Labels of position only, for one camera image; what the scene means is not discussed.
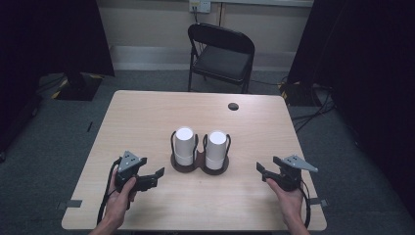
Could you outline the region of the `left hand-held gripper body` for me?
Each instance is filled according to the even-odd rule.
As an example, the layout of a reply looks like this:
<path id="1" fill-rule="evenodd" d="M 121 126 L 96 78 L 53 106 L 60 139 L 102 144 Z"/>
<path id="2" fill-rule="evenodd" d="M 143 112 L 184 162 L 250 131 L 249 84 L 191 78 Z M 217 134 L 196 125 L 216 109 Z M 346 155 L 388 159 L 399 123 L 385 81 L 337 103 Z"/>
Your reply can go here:
<path id="1" fill-rule="evenodd" d="M 158 179 L 155 179 L 155 174 L 138 175 L 139 161 L 143 157 L 137 157 L 129 151 L 125 151 L 121 157 L 120 164 L 117 168 L 115 177 L 115 188 L 117 192 L 121 192 L 124 184 L 131 178 L 136 179 L 135 186 L 131 189 L 132 192 L 145 192 L 151 188 L 158 186 Z"/>

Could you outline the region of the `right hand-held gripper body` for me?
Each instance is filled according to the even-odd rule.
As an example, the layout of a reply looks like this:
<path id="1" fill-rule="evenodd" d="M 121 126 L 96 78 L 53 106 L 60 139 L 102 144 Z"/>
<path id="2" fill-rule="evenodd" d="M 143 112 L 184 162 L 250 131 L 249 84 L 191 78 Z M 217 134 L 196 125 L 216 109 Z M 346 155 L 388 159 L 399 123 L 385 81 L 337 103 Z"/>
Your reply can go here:
<path id="1" fill-rule="evenodd" d="M 280 172 L 276 173 L 265 169 L 265 173 L 262 174 L 262 180 L 266 181 L 267 178 L 273 179 L 286 192 L 300 188 L 302 182 L 301 172 L 303 170 L 318 171 L 317 167 L 297 155 L 291 155 L 281 160 L 284 164 L 279 166 Z"/>

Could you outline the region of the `grey tape strip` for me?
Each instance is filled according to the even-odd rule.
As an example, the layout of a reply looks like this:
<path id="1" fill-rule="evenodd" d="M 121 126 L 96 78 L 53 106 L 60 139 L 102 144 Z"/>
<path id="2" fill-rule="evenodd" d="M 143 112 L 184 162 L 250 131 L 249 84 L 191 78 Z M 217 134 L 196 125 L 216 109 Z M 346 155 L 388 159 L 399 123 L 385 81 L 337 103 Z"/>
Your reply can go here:
<path id="1" fill-rule="evenodd" d="M 57 209 L 60 211 L 64 211 L 67 208 L 80 208 L 82 204 L 81 200 L 68 200 L 65 202 L 59 202 L 57 205 Z"/>
<path id="2" fill-rule="evenodd" d="M 312 205 L 319 205 L 322 208 L 328 207 L 329 206 L 329 202 L 326 199 L 319 199 L 319 198 L 311 198 L 309 200 L 309 202 Z"/>

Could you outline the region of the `person's right hand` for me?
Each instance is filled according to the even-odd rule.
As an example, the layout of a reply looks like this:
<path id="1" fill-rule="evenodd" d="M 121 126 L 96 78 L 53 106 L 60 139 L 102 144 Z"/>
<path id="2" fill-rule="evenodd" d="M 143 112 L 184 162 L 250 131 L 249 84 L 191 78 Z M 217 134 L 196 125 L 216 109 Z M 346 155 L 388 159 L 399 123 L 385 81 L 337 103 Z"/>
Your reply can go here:
<path id="1" fill-rule="evenodd" d="M 303 225 L 301 219 L 302 193 L 299 189 L 295 191 L 284 191 L 273 179 L 267 178 L 266 183 L 277 195 L 281 213 L 288 227 Z"/>

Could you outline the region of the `black curtain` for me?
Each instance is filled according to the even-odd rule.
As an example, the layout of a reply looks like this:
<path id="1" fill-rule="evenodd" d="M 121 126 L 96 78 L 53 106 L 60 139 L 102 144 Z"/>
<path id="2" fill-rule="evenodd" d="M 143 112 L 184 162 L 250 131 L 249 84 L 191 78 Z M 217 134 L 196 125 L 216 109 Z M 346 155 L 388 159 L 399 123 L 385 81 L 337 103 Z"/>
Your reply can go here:
<path id="1" fill-rule="evenodd" d="M 114 75 L 97 0 L 0 0 L 0 153 L 49 73 Z"/>
<path id="2" fill-rule="evenodd" d="M 314 0 L 288 80 L 332 88 L 415 216 L 415 0 Z"/>

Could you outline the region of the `person's left hand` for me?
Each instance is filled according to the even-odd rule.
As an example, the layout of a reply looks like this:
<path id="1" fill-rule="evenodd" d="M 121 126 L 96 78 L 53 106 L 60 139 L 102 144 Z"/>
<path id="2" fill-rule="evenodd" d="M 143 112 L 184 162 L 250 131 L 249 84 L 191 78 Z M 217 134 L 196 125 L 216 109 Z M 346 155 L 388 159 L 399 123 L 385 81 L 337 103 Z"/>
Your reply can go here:
<path id="1" fill-rule="evenodd" d="M 121 192 L 117 192 L 115 188 L 115 177 L 117 174 L 117 168 L 113 170 L 112 179 L 110 184 L 110 196 L 107 200 L 105 215 L 103 221 L 112 225 L 115 228 L 119 228 L 124 221 L 124 216 L 127 211 L 127 205 L 134 201 L 135 194 L 131 194 L 131 189 L 135 186 L 136 179 L 131 177 L 123 186 Z"/>

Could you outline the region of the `black stand base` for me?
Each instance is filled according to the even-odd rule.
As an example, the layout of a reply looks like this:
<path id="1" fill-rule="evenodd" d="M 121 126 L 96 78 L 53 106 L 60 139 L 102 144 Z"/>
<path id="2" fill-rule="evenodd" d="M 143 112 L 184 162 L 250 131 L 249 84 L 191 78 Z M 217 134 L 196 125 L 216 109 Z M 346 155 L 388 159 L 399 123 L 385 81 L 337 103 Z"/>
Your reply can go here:
<path id="1" fill-rule="evenodd" d="M 92 101 L 103 78 L 97 74 L 65 73 L 64 81 L 52 98 L 67 101 Z"/>
<path id="2" fill-rule="evenodd" d="M 312 88 L 300 84 L 281 83 L 281 97 L 290 107 L 321 107 L 322 104 Z"/>

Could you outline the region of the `white wall outlet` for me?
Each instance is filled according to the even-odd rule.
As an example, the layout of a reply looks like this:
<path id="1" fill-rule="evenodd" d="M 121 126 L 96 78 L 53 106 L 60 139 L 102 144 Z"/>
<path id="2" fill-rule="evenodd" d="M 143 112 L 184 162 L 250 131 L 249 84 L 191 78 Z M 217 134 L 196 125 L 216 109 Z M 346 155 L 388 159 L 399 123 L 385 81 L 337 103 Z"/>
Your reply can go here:
<path id="1" fill-rule="evenodd" d="M 211 3 L 208 0 L 189 0 L 189 11 L 191 13 L 209 14 Z"/>

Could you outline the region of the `black double cup holder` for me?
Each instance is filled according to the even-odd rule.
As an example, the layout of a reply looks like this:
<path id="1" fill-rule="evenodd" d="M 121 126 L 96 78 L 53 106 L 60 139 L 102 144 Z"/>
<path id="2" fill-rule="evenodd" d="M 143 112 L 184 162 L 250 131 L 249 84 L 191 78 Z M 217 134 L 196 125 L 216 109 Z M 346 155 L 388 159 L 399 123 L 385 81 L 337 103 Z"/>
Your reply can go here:
<path id="1" fill-rule="evenodd" d="M 184 165 L 180 165 L 175 160 L 175 156 L 174 156 L 174 134 L 175 132 L 176 131 L 173 131 L 170 135 L 170 148 L 171 148 L 170 163 L 175 170 L 182 172 L 182 173 L 188 173 L 199 168 L 200 170 L 202 170 L 204 173 L 208 175 L 220 175 L 227 170 L 230 164 L 228 153 L 229 153 L 229 149 L 232 143 L 231 136 L 229 134 L 226 134 L 226 137 L 227 137 L 226 156 L 225 156 L 223 166 L 222 168 L 218 170 L 212 170 L 212 169 L 207 168 L 206 166 L 206 146 L 207 146 L 207 141 L 208 141 L 208 134 L 206 134 L 202 139 L 203 150 L 200 152 L 198 150 L 199 136 L 194 132 L 195 133 L 195 147 L 194 147 L 193 163 L 191 165 L 184 166 Z"/>

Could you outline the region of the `black folding chair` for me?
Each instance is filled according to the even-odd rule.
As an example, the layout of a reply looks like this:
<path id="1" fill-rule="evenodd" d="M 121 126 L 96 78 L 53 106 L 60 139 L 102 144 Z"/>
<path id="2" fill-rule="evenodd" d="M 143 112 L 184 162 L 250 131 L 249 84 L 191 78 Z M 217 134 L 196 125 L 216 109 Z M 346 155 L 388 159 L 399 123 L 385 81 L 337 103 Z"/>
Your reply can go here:
<path id="1" fill-rule="evenodd" d="M 191 43 L 188 90 L 193 74 L 241 86 L 249 90 L 254 65 L 254 43 L 242 32 L 210 23 L 188 27 Z"/>

